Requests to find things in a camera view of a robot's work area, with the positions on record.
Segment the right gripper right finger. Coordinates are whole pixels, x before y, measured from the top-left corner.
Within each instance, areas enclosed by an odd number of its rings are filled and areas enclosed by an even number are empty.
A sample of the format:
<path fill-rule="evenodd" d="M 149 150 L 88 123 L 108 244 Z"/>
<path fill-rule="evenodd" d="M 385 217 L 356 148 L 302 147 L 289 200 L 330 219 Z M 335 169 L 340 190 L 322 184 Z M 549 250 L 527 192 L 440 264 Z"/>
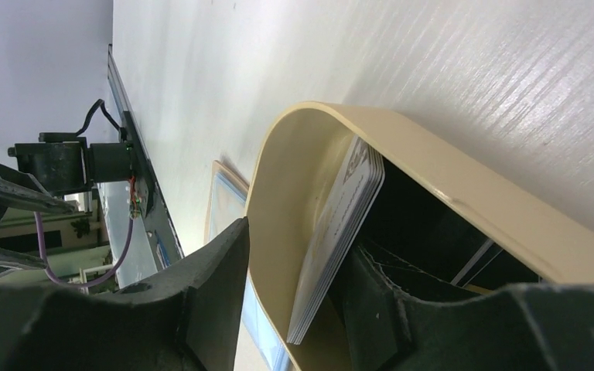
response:
<path fill-rule="evenodd" d="M 415 351 L 403 300 L 456 302 L 476 293 L 442 281 L 378 245 L 356 245 L 329 297 L 345 328 L 354 370 L 388 370 Z"/>

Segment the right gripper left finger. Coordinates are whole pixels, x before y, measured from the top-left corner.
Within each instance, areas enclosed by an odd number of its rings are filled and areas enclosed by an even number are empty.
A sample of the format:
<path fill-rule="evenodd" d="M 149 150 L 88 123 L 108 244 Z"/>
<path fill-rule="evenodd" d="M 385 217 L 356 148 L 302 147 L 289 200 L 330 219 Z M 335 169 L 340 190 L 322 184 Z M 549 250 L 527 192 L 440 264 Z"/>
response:
<path fill-rule="evenodd" d="M 245 217 L 190 254 L 116 294 L 126 300 L 116 370 L 232 370 L 249 261 Z"/>

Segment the beige card holder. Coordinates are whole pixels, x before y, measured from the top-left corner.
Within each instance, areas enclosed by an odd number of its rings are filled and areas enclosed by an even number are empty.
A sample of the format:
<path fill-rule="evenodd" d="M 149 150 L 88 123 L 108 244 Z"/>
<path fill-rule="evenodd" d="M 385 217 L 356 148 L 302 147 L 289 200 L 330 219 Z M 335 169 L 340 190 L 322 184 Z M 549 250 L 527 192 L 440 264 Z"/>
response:
<path fill-rule="evenodd" d="M 244 215 L 248 183 L 218 160 L 212 163 L 204 241 L 213 240 Z M 294 366 L 261 307 L 250 279 L 245 282 L 235 370 L 293 370 Z"/>

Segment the beige oval tray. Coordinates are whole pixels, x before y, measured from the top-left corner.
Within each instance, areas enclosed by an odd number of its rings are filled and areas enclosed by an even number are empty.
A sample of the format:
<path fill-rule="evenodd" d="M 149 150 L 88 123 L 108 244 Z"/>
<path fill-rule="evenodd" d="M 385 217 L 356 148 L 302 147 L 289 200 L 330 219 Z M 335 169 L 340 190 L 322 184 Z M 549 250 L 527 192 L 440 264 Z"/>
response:
<path fill-rule="evenodd" d="M 456 302 L 407 296 L 415 351 L 388 370 L 594 370 L 594 232 L 397 112 L 320 102 L 272 125 L 247 197 L 251 280 L 296 369 L 354 370 L 333 283 L 302 342 L 286 336 L 309 241 L 356 136 L 542 279 Z"/>

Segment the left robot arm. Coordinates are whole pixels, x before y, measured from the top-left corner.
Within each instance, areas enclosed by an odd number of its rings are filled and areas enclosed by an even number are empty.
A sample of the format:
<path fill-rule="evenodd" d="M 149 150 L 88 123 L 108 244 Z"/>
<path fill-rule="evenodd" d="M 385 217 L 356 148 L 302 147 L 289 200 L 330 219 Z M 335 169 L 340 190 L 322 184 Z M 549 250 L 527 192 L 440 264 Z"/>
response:
<path fill-rule="evenodd" d="M 87 192 L 96 183 L 120 182 L 132 175 L 130 146 L 95 143 L 71 133 L 42 133 L 37 143 L 8 149 L 16 168 L 0 164 L 0 222 L 9 209 L 71 214 L 76 206 L 65 195 Z M 0 247 L 0 274 L 43 269 L 39 257 Z"/>

